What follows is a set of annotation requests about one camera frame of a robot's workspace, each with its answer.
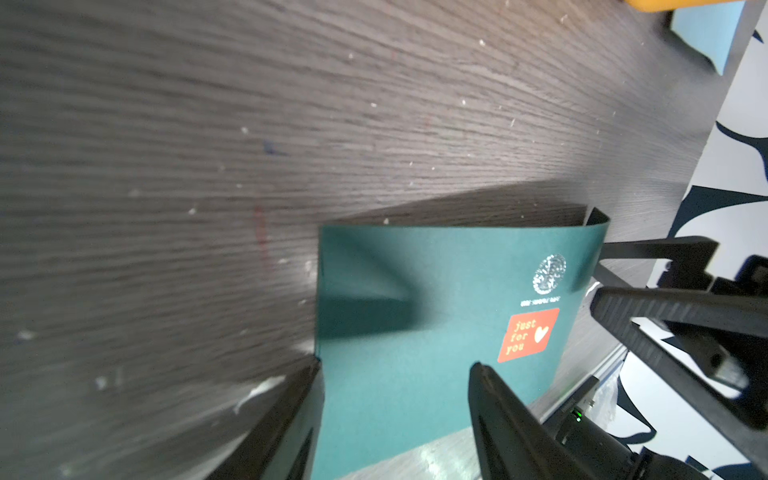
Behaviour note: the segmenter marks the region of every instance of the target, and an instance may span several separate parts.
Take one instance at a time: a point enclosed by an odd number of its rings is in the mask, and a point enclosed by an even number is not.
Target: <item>white logo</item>
[[[546,295],[558,287],[565,275],[565,258],[556,253],[545,258],[533,276],[533,290],[539,295]]]

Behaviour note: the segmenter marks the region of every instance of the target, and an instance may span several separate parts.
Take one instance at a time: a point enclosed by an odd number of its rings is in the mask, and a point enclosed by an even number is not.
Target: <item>black and white pattern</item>
[[[720,243],[707,271],[731,278],[753,254],[768,257],[768,31],[763,13],[710,132],[669,237],[703,235]],[[666,260],[657,262],[656,286]],[[650,320],[641,329],[723,395],[739,393],[707,379],[669,332]],[[618,381],[617,414],[607,431],[633,451],[647,447],[693,466],[708,478],[762,478],[701,415],[629,354]]]

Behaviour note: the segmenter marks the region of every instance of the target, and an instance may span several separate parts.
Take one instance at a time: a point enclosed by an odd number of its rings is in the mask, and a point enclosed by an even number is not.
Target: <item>teal card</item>
[[[523,402],[546,392],[605,237],[598,216],[585,227],[323,227],[313,479],[469,427],[474,362]]]

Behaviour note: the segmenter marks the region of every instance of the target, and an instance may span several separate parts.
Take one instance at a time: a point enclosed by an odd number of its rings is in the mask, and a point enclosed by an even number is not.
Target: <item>red sticker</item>
[[[558,321],[559,308],[543,312],[520,313],[509,319],[498,362],[519,359],[522,356],[544,352],[549,336]]]

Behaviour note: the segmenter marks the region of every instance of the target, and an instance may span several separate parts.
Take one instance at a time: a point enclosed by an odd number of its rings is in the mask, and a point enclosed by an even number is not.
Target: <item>black plastic part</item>
[[[483,480],[598,480],[547,436],[506,383],[481,363],[469,371],[469,411]]]
[[[718,243],[706,237],[678,237],[639,242],[606,243],[600,252],[600,260],[610,258],[664,258],[671,260],[670,268],[659,279],[660,288],[706,290],[712,283],[712,276],[705,269],[717,250]],[[615,279],[601,280],[598,276],[609,273],[604,266],[595,270],[594,278],[606,286],[629,286],[616,284]]]
[[[554,440],[595,478],[626,478],[634,464],[630,449],[578,410],[565,417]]]
[[[554,437],[557,435],[558,430],[562,426],[565,419],[570,416],[574,409],[585,399],[591,400],[594,396],[594,392],[598,389],[600,380],[597,377],[590,376],[569,396],[560,408],[555,410],[544,423],[541,424],[544,427],[544,431],[547,435]]]
[[[566,405],[588,398],[596,380],[588,379]],[[633,453],[578,409],[553,415],[547,423],[556,433],[548,435],[496,372],[481,363],[469,371],[469,411],[483,480],[706,478],[675,458],[650,450]]]
[[[651,450],[642,449],[634,468],[627,478],[629,480],[652,480],[654,478],[704,480],[707,477],[691,465],[683,463],[677,458],[659,455]]]
[[[310,480],[324,397],[314,359],[207,480]]]
[[[692,251],[697,252],[696,254],[660,252],[647,249],[648,242],[644,242],[643,249],[640,250],[632,250],[627,244],[616,250],[607,244],[601,255],[610,254],[613,257],[629,254],[631,258],[639,258],[641,254],[647,253],[649,258],[673,257],[672,265],[664,277],[665,286],[698,289],[705,283],[706,274],[702,274],[703,269],[714,250],[707,246],[706,239],[688,238],[686,241],[693,245]],[[762,288],[762,265],[762,260],[753,260],[743,269],[746,272],[744,276],[759,285],[740,288],[745,291],[759,291]],[[688,268],[693,273],[686,274]],[[670,272],[682,274],[683,280],[678,283]],[[596,270],[595,273],[595,278],[602,281],[597,276],[599,272]],[[649,290],[606,286],[595,293],[591,312],[603,327],[712,423],[758,469],[768,472],[768,368],[765,355],[768,349],[760,349],[760,346],[765,345],[765,338],[768,336],[768,303],[765,298],[716,295],[670,288]],[[679,324],[700,328],[713,334],[727,352],[737,356],[744,363],[745,373],[749,378],[748,386],[739,398],[725,398],[641,332],[639,327],[631,322],[632,317],[648,317],[657,323],[672,326],[672,330],[675,324]],[[696,352],[692,353],[698,362],[713,361],[712,356],[697,356]]]

